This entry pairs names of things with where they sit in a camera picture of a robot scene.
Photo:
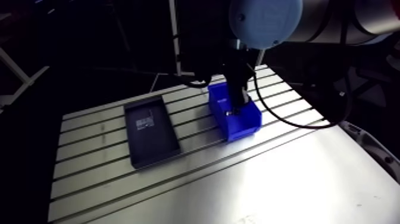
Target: metal stand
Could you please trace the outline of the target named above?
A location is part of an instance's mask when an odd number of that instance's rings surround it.
[[[32,77],[28,77],[24,71],[13,61],[10,56],[0,48],[0,60],[22,81],[22,86],[13,95],[0,95],[0,114],[5,105],[12,104],[35,80],[41,76],[49,66],[45,66],[36,72]]]

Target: vertical metal pole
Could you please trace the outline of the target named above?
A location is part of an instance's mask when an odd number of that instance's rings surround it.
[[[263,63],[264,54],[265,50],[260,50],[260,53],[258,53],[257,62],[255,63],[256,66],[259,66],[261,63]]]
[[[170,2],[172,35],[175,36],[178,34],[178,28],[177,28],[177,23],[176,23],[175,0],[169,0],[169,2]],[[178,38],[174,39],[174,52],[175,52],[175,62],[176,62],[176,73],[178,74],[178,76],[181,76],[182,70],[180,68],[180,61],[177,60],[177,56],[180,53]]]

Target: metal worktable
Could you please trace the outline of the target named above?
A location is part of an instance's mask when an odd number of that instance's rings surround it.
[[[327,123],[272,70],[257,69],[275,112],[302,125]],[[135,170],[123,105],[154,95],[164,98],[183,152]],[[49,222],[400,223],[400,186],[342,129],[286,125],[265,112],[252,82],[249,95],[263,127],[229,144],[206,88],[175,86],[65,115]]]

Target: dark background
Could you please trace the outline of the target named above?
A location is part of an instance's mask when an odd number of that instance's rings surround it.
[[[191,50],[212,52],[224,24],[225,1],[177,1],[179,30],[202,21],[195,37],[181,39],[183,68],[190,71]],[[2,158],[1,203],[4,223],[45,223],[58,135],[63,114],[149,92],[157,72],[175,72],[167,0],[6,0],[0,13],[0,44],[29,75],[50,66],[33,86],[0,114]],[[378,63],[398,35],[368,47],[345,50],[334,45],[284,43],[265,55],[264,62],[289,82],[318,83],[297,88],[330,120],[339,119],[344,100],[332,82],[342,77],[338,61],[381,70]],[[15,92],[19,80],[0,65],[0,94]],[[154,90],[178,85],[160,76]],[[354,102],[349,121],[372,133],[399,157],[395,132],[399,119],[398,79],[382,85],[387,107]]]

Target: slotted aluminum table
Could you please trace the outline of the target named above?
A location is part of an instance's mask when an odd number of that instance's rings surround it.
[[[265,102],[302,125],[327,122],[267,66]],[[224,82],[214,76],[213,83]],[[263,109],[253,136],[226,143],[207,89],[175,86],[63,117],[48,221],[71,223],[400,223],[399,185],[339,127],[306,130]],[[123,105],[162,95],[182,154],[129,160]]]

